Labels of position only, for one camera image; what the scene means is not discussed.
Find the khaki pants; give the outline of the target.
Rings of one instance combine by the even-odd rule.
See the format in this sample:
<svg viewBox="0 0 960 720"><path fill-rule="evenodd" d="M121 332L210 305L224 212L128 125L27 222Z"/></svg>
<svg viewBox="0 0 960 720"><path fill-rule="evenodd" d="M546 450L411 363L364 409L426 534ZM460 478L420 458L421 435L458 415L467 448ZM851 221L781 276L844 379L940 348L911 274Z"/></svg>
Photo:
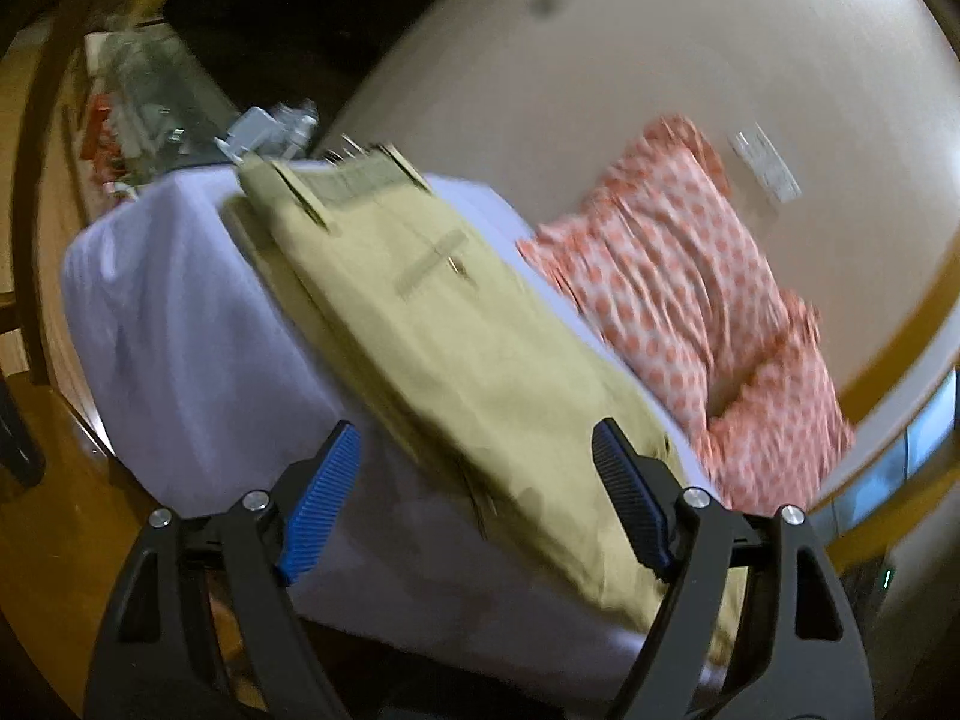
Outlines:
<svg viewBox="0 0 960 720"><path fill-rule="evenodd" d="M613 621L651 628L664 585L636 561L590 436L613 419L680 468L633 377L576 332L404 161L249 156L236 241L332 374L478 530Z"/></svg>

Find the polka dot pillow near window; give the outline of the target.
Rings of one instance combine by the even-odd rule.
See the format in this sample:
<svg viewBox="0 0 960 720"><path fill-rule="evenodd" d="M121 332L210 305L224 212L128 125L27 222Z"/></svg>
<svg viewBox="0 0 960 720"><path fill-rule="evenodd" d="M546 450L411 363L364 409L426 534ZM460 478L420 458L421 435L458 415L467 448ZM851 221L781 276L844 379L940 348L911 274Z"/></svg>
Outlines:
<svg viewBox="0 0 960 720"><path fill-rule="evenodd" d="M854 444L820 351L815 309L784 296L788 325L726 410L697 435L695 452L722 504L771 515L817 500Z"/></svg>

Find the white bed sheet mattress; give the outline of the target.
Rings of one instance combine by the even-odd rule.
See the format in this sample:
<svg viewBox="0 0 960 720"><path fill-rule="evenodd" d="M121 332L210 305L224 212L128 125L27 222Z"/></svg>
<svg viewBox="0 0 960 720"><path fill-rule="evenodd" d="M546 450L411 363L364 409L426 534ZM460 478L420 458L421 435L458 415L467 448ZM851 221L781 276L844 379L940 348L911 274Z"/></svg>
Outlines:
<svg viewBox="0 0 960 720"><path fill-rule="evenodd" d="M358 481L293 585L296 611L553 694L612 697L643 634L483 538L308 355L224 224L238 190L228 166L172 172L67 250L71 341L121 462L179 514L213 514L350 421Z"/></svg>

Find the cluttered side table items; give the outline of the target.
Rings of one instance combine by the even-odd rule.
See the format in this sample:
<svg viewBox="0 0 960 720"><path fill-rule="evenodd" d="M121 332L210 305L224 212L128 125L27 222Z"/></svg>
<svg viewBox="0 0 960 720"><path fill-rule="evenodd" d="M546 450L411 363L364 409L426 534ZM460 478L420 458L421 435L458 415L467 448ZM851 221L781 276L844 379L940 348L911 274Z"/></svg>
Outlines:
<svg viewBox="0 0 960 720"><path fill-rule="evenodd" d="M239 110L163 21L90 32L78 73L88 94L73 144L94 215L178 169L297 158L319 124L311 101Z"/></svg>

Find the window with wooden frame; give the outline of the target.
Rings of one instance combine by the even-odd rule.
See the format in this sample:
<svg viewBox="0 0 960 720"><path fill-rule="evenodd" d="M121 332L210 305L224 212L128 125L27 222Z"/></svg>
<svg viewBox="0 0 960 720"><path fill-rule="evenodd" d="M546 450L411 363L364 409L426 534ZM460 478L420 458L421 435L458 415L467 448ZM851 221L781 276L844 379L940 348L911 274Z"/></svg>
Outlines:
<svg viewBox="0 0 960 720"><path fill-rule="evenodd" d="M839 397L854 422L854 449L823 486L817 512L838 512L838 502L890 468L895 447L910 445L910 427L958 367L958 241L952 239L928 291L893 337L848 383ZM891 550L958 481L943 472L903 473L903 483L846 532L827 554L839 571Z"/></svg>

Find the polka dot pillow near switch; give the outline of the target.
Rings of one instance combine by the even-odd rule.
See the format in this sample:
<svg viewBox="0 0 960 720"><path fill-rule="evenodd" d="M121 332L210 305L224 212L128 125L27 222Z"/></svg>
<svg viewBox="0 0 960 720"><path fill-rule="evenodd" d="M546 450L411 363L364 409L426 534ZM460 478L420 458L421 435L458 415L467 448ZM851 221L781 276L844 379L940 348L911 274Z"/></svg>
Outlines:
<svg viewBox="0 0 960 720"><path fill-rule="evenodd" d="M704 431L804 304L740 221L721 156L683 115L644 127L523 259L688 434Z"/></svg>

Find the white wall switch plate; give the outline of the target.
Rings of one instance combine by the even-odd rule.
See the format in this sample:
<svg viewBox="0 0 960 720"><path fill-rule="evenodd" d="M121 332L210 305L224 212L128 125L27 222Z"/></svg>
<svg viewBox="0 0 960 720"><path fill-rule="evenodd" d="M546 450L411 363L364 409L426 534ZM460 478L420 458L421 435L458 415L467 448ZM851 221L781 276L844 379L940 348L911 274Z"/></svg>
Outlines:
<svg viewBox="0 0 960 720"><path fill-rule="evenodd" d="M758 124L739 128L729 137L729 143L771 202L787 205L802 197L793 171Z"/></svg>

